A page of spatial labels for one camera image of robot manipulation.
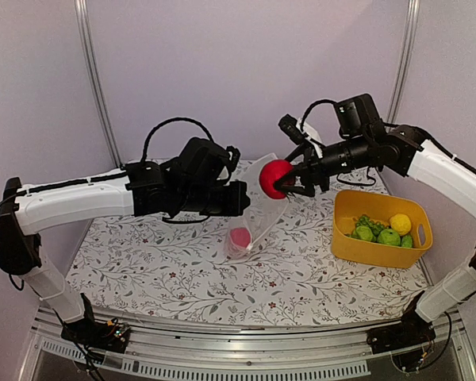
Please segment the red apple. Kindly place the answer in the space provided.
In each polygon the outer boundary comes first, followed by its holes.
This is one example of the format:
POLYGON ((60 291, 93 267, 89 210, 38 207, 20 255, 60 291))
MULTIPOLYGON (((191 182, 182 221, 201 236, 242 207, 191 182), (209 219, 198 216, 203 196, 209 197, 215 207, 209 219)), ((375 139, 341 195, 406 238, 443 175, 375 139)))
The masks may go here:
POLYGON ((251 234, 247 228, 233 228, 228 232, 226 247, 230 255, 238 255, 247 252, 250 245, 251 234))
POLYGON ((284 199, 285 193, 280 190, 275 190, 274 183, 291 171, 294 166, 286 160, 272 160, 267 163, 259 174, 259 185, 269 198, 284 199))

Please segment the clear zip top bag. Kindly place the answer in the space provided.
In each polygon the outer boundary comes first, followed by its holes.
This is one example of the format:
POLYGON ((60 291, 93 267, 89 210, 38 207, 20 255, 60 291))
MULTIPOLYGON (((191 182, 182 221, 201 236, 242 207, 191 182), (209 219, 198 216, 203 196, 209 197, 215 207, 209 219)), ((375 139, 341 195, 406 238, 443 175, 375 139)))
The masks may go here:
POLYGON ((245 182, 248 185, 248 197, 250 206, 239 217, 232 217, 229 220, 228 232, 233 228, 245 227, 251 234, 251 245, 247 252, 238 255, 230 255, 226 247, 227 236, 225 238, 225 255, 231 260, 238 260, 248 256, 254 249, 266 239, 267 234, 277 224, 279 219, 286 212, 289 201, 284 199, 269 198, 262 191, 259 185, 259 174, 263 167, 278 157, 274 153, 267 154, 260 159, 252 162, 247 167, 242 167, 236 175, 236 179, 245 182))

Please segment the yellow lemon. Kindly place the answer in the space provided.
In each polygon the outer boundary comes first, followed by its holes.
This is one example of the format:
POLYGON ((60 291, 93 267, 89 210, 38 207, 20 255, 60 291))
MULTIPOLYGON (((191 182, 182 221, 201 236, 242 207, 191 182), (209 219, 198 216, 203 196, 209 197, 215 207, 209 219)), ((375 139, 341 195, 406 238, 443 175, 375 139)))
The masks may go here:
POLYGON ((410 233, 412 222, 406 214, 395 214, 389 219, 390 227, 396 231, 401 237, 410 233))

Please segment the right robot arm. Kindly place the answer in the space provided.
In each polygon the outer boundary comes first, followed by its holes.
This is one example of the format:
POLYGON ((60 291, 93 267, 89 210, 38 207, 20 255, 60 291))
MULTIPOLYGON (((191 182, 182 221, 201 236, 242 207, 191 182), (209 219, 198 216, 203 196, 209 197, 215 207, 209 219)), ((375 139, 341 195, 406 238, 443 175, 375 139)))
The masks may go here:
MULTIPOLYGON (((312 197, 326 191, 333 176, 362 167, 387 167, 423 183, 454 202, 476 220, 476 169, 451 154, 424 129, 385 123, 369 94, 330 101, 340 124, 340 143, 325 146, 305 119, 289 114, 279 128, 296 144, 287 160, 301 156, 273 183, 281 194, 312 197)), ((419 293, 393 325, 370 329, 367 343, 374 353, 422 344, 435 339, 432 323, 442 313, 476 294, 476 245, 471 258, 450 271, 435 286, 419 293)))

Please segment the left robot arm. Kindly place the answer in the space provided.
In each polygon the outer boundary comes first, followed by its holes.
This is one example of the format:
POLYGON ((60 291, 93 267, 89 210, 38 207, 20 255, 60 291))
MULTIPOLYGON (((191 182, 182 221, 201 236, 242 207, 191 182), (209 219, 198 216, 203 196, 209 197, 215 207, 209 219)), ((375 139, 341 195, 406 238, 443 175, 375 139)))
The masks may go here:
POLYGON ((98 217, 181 212, 238 217, 250 206, 247 185, 233 180, 239 151, 193 137, 182 152, 161 164, 146 159, 95 177, 24 185, 7 181, 0 202, 0 268, 24 280, 84 344, 102 338, 91 304, 66 283, 41 253, 40 232, 98 217))

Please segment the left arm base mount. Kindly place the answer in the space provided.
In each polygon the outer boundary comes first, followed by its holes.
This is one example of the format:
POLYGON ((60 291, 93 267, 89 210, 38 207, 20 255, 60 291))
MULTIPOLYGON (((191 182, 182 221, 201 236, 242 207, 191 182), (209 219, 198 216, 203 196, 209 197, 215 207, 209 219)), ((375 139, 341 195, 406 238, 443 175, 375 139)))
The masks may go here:
POLYGON ((129 344, 130 327, 123 323, 108 323, 82 319, 73 323, 62 321, 61 337, 80 346, 107 352, 124 353, 129 344))

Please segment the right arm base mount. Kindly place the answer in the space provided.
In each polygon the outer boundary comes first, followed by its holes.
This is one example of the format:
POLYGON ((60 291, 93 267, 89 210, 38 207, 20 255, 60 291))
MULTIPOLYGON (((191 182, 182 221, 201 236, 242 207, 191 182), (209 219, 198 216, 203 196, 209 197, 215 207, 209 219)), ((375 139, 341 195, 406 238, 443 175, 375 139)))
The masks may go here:
POLYGON ((393 356, 393 365, 404 372, 415 372, 422 368, 435 339, 432 324, 416 315, 403 316, 396 324, 367 331, 367 344, 374 354, 416 346, 412 351, 393 356))

